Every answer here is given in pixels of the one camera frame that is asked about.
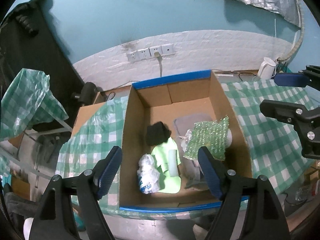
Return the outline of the grey cloth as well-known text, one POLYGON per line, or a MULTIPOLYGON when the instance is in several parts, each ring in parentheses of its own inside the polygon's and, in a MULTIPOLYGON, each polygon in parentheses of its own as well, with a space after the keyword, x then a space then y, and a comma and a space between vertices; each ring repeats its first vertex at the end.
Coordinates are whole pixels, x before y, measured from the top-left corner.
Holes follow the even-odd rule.
POLYGON ((179 138, 180 135, 184 136, 188 129, 193 131, 195 123, 201 121, 212 121, 212 118, 208 114, 197 113, 185 115, 173 121, 176 132, 174 140, 178 146, 178 152, 182 164, 182 174, 187 178, 187 183, 184 187, 186 190, 206 191, 208 189, 199 162, 197 160, 190 160, 184 157, 185 152, 183 152, 181 148, 181 140, 179 138))

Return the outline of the green bubble wrap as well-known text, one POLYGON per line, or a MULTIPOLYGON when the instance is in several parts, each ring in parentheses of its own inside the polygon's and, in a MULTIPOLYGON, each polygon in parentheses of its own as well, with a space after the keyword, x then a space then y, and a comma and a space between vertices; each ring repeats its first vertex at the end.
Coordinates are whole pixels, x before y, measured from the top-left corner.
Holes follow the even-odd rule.
POLYGON ((198 150, 204 146, 214 159, 224 161, 226 148, 229 147, 228 131, 228 116, 220 120, 195 123, 184 157, 190 160, 197 160, 198 150))

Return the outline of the light blue foam cylinder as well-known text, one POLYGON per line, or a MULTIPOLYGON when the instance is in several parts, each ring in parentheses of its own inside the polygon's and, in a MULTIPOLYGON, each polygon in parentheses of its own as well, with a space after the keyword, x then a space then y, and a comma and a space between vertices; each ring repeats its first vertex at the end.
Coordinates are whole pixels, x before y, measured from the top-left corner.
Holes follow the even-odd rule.
POLYGON ((177 150, 170 150, 167 157, 168 170, 171 177, 178 177, 177 150))

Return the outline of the light green cloth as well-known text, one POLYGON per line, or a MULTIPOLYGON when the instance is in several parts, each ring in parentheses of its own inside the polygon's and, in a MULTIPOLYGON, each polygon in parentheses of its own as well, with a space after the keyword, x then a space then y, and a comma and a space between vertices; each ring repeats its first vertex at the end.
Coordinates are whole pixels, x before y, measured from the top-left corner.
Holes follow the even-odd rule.
POLYGON ((178 172, 178 177, 171 177, 168 170, 168 153, 170 150, 177 150, 177 164, 181 164, 178 146, 174 139, 169 138, 167 142, 157 145, 153 148, 151 155, 155 159, 155 167, 160 173, 160 193, 176 194, 181 188, 181 178, 178 172))

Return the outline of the white blue plastic bag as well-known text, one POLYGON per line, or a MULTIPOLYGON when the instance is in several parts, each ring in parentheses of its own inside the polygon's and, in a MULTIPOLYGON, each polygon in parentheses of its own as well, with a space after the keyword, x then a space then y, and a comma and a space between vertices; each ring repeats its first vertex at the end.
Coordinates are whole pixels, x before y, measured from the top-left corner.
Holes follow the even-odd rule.
POLYGON ((150 154, 144 154, 139 160, 137 171, 138 185, 141 193, 150 194, 160 190, 160 173, 155 167, 155 159, 150 154))

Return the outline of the black soft ball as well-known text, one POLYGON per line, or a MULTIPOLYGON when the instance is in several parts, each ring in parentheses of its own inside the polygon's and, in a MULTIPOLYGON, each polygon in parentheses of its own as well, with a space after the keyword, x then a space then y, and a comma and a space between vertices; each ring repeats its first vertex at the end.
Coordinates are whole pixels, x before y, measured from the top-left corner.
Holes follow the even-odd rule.
POLYGON ((146 128, 146 144, 148 146, 157 146, 167 142, 171 136, 171 130, 166 124, 159 121, 146 128))

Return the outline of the patterned white pink bag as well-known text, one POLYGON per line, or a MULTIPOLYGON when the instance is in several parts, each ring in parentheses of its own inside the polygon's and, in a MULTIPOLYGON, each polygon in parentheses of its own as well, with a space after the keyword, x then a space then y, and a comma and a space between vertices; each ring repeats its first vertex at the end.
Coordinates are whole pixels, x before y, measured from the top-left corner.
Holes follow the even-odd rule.
POLYGON ((191 139, 191 135, 192 135, 192 130, 188 129, 184 136, 181 136, 181 135, 179 136, 179 138, 181 140, 180 145, 181 145, 183 152, 185 152, 187 150, 187 146, 188 146, 189 141, 191 139))

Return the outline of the green checkered tablecloth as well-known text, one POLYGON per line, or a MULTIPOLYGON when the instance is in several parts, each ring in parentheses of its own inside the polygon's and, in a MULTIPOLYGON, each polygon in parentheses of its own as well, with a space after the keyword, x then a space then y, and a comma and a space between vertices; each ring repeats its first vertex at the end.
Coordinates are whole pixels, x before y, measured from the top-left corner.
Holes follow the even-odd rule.
POLYGON ((280 87, 273 80, 222 83, 248 143, 253 176, 269 178, 275 192, 287 190, 312 164, 301 155, 298 134, 290 124, 265 117, 263 100, 275 100, 314 108, 303 88, 280 87))

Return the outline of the white electric kettle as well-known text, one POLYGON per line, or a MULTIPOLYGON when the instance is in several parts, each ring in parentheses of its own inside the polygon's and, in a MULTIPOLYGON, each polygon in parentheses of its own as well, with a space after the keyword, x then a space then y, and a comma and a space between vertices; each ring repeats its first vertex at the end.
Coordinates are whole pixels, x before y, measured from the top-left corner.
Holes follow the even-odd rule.
POLYGON ((260 65, 257 76, 262 80, 269 80, 274 74, 276 63, 269 57, 264 57, 260 65))

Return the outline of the striped insulated pipe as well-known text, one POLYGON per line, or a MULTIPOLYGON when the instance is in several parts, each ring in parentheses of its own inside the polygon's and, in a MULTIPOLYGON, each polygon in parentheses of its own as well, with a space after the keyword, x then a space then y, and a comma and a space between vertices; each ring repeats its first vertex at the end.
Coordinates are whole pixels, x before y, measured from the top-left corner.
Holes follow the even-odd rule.
POLYGON ((296 0, 296 5, 298 10, 298 16, 299 16, 299 27, 300 27, 299 37, 297 36, 297 33, 296 33, 295 40, 292 44, 291 50, 287 54, 277 58, 278 63, 283 63, 288 60, 291 60, 291 58, 295 55, 295 53, 299 50, 300 46, 303 43, 303 39, 305 35, 305 21, 304 21, 304 12, 302 8, 301 0, 296 0))

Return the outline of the white power strip on floor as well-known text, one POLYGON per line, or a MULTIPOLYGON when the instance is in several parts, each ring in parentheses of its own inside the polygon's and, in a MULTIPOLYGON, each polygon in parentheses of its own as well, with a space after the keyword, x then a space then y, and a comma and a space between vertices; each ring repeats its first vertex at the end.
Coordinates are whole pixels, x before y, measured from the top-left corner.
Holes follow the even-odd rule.
POLYGON ((218 76, 218 77, 233 77, 234 74, 230 74, 230 73, 218 73, 218 72, 215 72, 215 75, 218 76))

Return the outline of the left green checkered plastic sheet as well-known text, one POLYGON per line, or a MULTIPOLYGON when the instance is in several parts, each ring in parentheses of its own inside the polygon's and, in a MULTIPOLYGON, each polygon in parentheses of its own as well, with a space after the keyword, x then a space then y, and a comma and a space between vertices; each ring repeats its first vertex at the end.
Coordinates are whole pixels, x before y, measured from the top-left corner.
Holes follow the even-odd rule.
POLYGON ((60 149, 56 174, 75 177, 121 146, 129 97, 81 107, 71 138, 60 149))

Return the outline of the far left checkered cloth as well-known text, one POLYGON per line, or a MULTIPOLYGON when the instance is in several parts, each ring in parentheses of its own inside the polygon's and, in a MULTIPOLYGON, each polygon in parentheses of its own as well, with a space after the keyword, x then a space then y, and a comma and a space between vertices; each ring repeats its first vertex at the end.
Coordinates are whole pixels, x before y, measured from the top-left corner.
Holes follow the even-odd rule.
POLYGON ((1 141, 17 137, 34 125, 68 118, 50 90, 50 76, 23 68, 1 100, 1 141))

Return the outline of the blue-edged cardboard box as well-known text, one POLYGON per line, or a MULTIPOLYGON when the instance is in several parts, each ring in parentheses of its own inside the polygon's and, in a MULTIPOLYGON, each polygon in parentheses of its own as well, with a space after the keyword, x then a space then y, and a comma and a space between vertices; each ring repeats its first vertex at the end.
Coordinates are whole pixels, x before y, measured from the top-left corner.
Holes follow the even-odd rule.
POLYGON ((150 153, 146 144, 149 125, 162 122, 179 141, 181 136, 201 120, 229 118, 231 145, 227 148, 225 166, 237 174, 251 177, 251 158, 235 111, 211 70, 190 72, 135 83, 129 93, 123 139, 123 161, 120 168, 119 206, 124 211, 183 212, 220 207, 209 191, 186 187, 185 166, 178 167, 182 185, 178 193, 143 194, 138 186, 138 162, 150 153))

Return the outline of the white wall socket strip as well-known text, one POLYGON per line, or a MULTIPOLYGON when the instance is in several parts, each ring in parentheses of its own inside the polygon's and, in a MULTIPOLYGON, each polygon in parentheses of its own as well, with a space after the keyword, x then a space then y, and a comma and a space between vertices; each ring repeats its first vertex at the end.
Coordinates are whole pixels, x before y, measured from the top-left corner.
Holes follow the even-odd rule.
POLYGON ((143 48, 128 52, 126 54, 130 63, 149 60, 160 56, 173 55, 175 53, 174 45, 167 43, 163 45, 151 46, 149 48, 143 48))

